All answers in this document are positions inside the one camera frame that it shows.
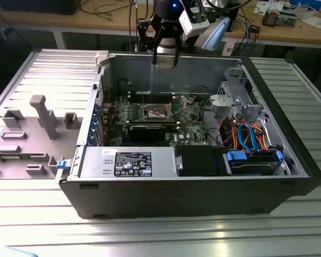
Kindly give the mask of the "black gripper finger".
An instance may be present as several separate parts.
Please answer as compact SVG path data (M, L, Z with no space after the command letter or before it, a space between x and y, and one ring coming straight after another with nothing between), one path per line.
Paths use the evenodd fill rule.
M174 34L173 38L175 41L175 55L174 55L173 66L177 66L179 54L182 50L182 41L179 34Z
M151 26L154 31L155 35L151 39L147 36L147 30ZM165 27L164 23L161 18L139 18L136 24L137 32L140 36L142 44L148 49L153 52L153 59L152 64L156 65L157 63L157 48L163 39Z

